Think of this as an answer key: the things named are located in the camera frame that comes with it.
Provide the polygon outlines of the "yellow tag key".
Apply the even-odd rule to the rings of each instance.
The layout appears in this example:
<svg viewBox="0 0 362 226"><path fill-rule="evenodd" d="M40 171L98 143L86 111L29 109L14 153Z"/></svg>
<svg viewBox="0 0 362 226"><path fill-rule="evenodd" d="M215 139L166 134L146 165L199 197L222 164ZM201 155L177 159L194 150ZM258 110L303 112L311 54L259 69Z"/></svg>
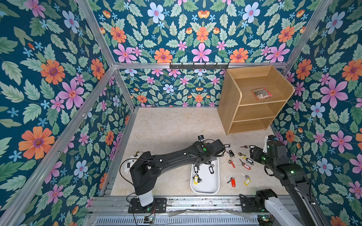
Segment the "yellow tag key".
<svg viewBox="0 0 362 226"><path fill-rule="evenodd" d="M247 156L246 156L245 154L241 153L241 152L238 152L238 155L239 155L239 157L242 158L242 159L246 159L246 158L247 158Z"/></svg>
<svg viewBox="0 0 362 226"><path fill-rule="evenodd" d="M251 179L250 179L249 175L246 175L244 173L241 173L241 174L245 177L244 185L248 186L250 184L250 182L251 182Z"/></svg>

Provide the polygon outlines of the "red tag key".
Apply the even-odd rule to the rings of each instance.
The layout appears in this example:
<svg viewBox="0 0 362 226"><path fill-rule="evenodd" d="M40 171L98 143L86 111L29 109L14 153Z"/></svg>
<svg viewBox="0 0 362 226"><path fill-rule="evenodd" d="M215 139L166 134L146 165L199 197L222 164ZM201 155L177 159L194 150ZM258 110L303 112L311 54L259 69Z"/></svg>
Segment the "red tag key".
<svg viewBox="0 0 362 226"><path fill-rule="evenodd" d="M236 187L236 180L234 177L231 177L227 184L230 184L232 187Z"/></svg>
<svg viewBox="0 0 362 226"><path fill-rule="evenodd" d="M234 169L236 168L234 162L233 162L231 159L228 161L228 163L229 163Z"/></svg>
<svg viewBox="0 0 362 226"><path fill-rule="evenodd" d="M240 162L241 162L242 166L243 166L245 169L251 170L251 166L250 166L250 163L249 163L248 161L246 161L246 160L241 160L241 159L240 159Z"/></svg>

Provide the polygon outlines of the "key with black ring tag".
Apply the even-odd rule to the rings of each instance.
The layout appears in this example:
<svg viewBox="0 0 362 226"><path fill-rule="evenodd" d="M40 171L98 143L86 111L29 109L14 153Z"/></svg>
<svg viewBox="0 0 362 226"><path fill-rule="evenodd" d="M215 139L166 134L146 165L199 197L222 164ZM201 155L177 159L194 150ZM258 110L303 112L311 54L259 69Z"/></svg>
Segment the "key with black ring tag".
<svg viewBox="0 0 362 226"><path fill-rule="evenodd" d="M228 154L229 154L229 157L230 157L230 158L234 158L234 157L235 157L235 154L234 154L234 152L233 152L232 150L229 150L229 151L228 151Z"/></svg>

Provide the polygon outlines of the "pile of colourful key tags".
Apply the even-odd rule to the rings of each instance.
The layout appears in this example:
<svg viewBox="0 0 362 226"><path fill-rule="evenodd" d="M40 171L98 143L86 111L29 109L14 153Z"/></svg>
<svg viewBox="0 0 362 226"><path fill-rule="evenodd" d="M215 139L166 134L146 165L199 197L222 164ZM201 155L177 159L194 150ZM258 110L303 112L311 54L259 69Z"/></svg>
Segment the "pile of colourful key tags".
<svg viewBox="0 0 362 226"><path fill-rule="evenodd" d="M203 182L203 178L200 177L200 172L202 171L202 175L206 176L206 180L213 180L213 176L215 175L215 165L214 164L201 164L193 166L193 175L192 181L193 184L197 185Z"/></svg>

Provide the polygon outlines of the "white storage tray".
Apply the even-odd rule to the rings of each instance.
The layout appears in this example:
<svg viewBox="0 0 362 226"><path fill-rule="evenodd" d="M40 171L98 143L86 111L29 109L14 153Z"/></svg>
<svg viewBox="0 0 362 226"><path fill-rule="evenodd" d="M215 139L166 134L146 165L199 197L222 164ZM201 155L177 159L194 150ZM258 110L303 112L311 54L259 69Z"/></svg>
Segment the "white storage tray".
<svg viewBox="0 0 362 226"><path fill-rule="evenodd" d="M192 175L193 175L193 166L191 167L191 176L190 176L190 188L191 190L199 195L215 195L219 192L220 189L220 164L219 159L212 161L212 164L215 165L215 175L213 176L213 180L206 180L206 176L202 175L202 171L200 172L200 177L203 178L203 182L197 185L193 184Z"/></svg>

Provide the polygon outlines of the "wooden shelf cabinet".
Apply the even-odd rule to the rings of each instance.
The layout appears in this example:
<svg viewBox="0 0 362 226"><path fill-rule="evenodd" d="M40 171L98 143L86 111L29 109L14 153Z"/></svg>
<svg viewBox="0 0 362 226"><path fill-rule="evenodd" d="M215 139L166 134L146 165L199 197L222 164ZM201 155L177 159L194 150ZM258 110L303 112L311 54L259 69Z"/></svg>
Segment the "wooden shelf cabinet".
<svg viewBox="0 0 362 226"><path fill-rule="evenodd" d="M256 99L251 91L258 88L268 89L272 97ZM227 69L218 105L226 135L266 130L294 92L274 66Z"/></svg>

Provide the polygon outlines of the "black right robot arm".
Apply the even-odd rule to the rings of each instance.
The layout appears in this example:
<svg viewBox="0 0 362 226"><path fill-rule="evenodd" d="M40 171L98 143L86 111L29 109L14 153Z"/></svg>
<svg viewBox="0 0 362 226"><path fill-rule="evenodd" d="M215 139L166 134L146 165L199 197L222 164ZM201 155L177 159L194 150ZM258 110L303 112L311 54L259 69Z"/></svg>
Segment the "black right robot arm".
<svg viewBox="0 0 362 226"><path fill-rule="evenodd" d="M277 178L285 187L293 200L306 226L326 226L324 216L315 196L312 184L306 173L298 164L290 163L287 147L280 141L268 141L265 148L250 148L250 158L272 172L271 177ZM284 208L278 196L271 190L259 190L255 195L255 206L270 212L282 226L300 226L301 223Z"/></svg>

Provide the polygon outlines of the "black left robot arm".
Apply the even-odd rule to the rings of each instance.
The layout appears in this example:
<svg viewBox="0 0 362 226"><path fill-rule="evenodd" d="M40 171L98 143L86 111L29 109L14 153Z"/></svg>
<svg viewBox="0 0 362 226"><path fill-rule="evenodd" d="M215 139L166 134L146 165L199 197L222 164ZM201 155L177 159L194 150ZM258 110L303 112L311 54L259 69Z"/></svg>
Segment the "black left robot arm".
<svg viewBox="0 0 362 226"><path fill-rule="evenodd" d="M158 177L168 172L186 165L193 166L194 179L200 182L200 168L206 166L209 174L213 175L214 161L222 157L226 151L226 146L219 140L208 142L202 135L198 141L191 146L180 151L152 155L149 151L144 152L131 166L130 174L135 194L142 207L154 203L152 189L156 185Z"/></svg>

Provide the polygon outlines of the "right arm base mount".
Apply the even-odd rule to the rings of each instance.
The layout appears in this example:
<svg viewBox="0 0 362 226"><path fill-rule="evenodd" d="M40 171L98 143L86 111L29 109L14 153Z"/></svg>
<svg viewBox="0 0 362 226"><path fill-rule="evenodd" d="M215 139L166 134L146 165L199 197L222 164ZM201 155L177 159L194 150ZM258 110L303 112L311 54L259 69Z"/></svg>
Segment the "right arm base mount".
<svg viewBox="0 0 362 226"><path fill-rule="evenodd" d="M267 212L265 207L266 200L278 198L277 194L271 189L259 190L254 197L249 197L243 194L239 195L242 212Z"/></svg>

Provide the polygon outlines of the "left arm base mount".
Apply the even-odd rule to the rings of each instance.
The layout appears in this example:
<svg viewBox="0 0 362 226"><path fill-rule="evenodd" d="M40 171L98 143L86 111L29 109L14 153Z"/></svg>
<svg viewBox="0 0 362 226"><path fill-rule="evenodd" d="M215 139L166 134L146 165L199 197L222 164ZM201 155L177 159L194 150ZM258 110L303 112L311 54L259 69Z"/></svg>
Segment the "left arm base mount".
<svg viewBox="0 0 362 226"><path fill-rule="evenodd" d="M154 198L154 201L146 206L142 206L139 198L132 198L130 200L128 213L166 213L167 199L166 198Z"/></svg>

